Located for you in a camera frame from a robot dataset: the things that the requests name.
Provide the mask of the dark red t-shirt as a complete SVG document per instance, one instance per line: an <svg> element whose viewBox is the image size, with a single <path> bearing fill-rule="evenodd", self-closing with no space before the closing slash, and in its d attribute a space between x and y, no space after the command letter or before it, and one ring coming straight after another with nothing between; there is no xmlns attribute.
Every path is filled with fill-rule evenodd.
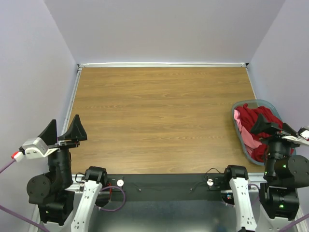
<svg viewBox="0 0 309 232"><path fill-rule="evenodd" d="M249 157L256 162L263 162L267 145L261 143L260 139L269 137L269 134L260 129L252 130L258 120L258 116L262 115L268 122L276 123L279 128L282 127L283 122L269 108L265 106L249 108L247 103L243 106L237 106L233 110L233 114L240 137L243 140Z"/></svg>

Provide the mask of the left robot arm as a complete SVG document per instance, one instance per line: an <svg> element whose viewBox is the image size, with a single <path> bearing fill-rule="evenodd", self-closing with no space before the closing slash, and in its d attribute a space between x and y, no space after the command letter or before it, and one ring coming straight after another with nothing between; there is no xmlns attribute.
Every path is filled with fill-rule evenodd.
<svg viewBox="0 0 309 232"><path fill-rule="evenodd" d="M72 232L89 230L91 215L97 196L107 185L107 171L91 166L84 174L84 188L76 212L73 212L74 192L68 188L73 184L71 171L71 148L87 140L79 115L75 115L68 130L57 136L56 120L51 120L44 131L21 146L26 159L48 159L48 172L31 178L27 184L29 203L39 208L44 225L63 227L71 218Z"/></svg>

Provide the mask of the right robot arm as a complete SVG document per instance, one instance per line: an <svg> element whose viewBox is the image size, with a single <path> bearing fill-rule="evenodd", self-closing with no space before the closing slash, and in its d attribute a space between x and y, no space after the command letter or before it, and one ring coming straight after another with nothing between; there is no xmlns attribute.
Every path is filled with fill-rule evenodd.
<svg viewBox="0 0 309 232"><path fill-rule="evenodd" d="M293 130L288 124L280 127L259 114L251 129L258 135L266 133L260 141L267 146L264 183L260 183L259 219L255 220L249 197L249 176L243 166L229 165L222 177L225 188L232 190L236 209L238 232L285 232L299 221L297 189L309 185L309 160L301 155L291 155L291 150L301 145L308 146L309 130Z"/></svg>

